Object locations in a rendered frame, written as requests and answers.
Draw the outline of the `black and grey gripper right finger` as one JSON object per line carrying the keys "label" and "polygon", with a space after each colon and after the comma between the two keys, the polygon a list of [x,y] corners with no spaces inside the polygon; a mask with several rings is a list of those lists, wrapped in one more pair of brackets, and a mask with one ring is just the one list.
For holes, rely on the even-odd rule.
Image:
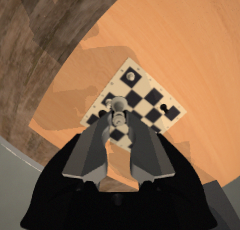
{"label": "black and grey gripper right finger", "polygon": [[175,194],[189,202],[208,230],[217,227],[199,176],[186,157],[130,111],[124,110],[124,118],[125,124],[129,124],[128,138],[133,144],[130,174],[138,181],[139,189],[144,181],[152,181],[154,190]]}

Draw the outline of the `white pawn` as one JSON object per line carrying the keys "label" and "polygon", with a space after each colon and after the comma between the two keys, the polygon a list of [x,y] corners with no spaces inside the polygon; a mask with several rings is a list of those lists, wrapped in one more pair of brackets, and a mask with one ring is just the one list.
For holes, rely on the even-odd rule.
{"label": "white pawn", "polygon": [[[129,72],[129,73],[127,73],[127,79],[128,80],[130,80],[130,81],[133,81],[134,80],[134,78],[135,78],[135,75],[134,75],[134,73],[133,72]],[[129,77],[129,78],[128,78]]]}
{"label": "white pawn", "polygon": [[106,108],[107,108],[107,109],[110,109],[110,107],[111,107],[111,105],[110,105],[111,100],[112,100],[112,99],[110,99],[110,98],[106,100]]}

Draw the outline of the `black and cream chessboard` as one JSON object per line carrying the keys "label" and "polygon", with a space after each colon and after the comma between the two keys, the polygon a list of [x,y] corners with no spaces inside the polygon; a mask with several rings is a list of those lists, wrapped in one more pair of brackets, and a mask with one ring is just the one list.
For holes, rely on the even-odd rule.
{"label": "black and cream chessboard", "polygon": [[[126,77],[129,72],[133,72],[135,75],[133,81]],[[113,110],[106,108],[106,100],[115,96],[123,96],[127,100],[126,110],[161,134],[187,113],[154,78],[128,57],[89,108],[80,124],[87,128],[100,118],[98,116],[100,110],[107,112]],[[167,105],[168,114],[160,109],[162,104]],[[133,147],[128,139],[128,127],[125,124],[120,127],[113,124],[110,127],[108,141],[128,152]]]}

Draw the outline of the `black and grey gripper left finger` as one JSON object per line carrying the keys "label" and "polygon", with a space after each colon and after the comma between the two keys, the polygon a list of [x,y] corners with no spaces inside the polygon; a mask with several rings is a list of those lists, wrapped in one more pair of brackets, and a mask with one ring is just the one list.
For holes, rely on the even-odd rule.
{"label": "black and grey gripper left finger", "polygon": [[108,159],[104,147],[110,138],[114,110],[110,110],[88,128],[77,133],[47,163],[41,172],[30,206],[20,222],[29,230],[39,211],[56,197],[83,191],[86,181],[93,181],[99,191],[100,181],[107,176]]}

